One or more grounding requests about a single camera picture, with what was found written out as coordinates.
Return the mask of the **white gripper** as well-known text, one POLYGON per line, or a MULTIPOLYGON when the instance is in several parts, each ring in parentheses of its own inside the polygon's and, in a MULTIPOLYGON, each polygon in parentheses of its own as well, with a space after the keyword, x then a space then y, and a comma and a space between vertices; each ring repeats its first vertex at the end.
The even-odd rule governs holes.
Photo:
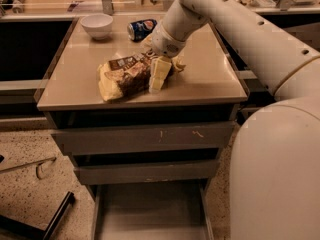
POLYGON ((149 92, 158 93, 171 69, 171 59, 176 57, 185 47, 185 41, 173 38, 164 28, 160 21, 151 35, 147 35, 140 43, 143 49, 152 49, 160 57, 154 58, 151 62, 149 92))

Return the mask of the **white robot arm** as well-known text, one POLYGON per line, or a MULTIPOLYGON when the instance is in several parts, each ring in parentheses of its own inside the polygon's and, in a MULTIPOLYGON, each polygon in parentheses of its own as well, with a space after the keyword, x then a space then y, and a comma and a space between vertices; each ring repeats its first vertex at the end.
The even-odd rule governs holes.
POLYGON ((320 240, 318 51, 234 0, 174 0, 151 34, 173 58, 213 24, 274 96, 242 125, 230 164, 231 240, 320 240))

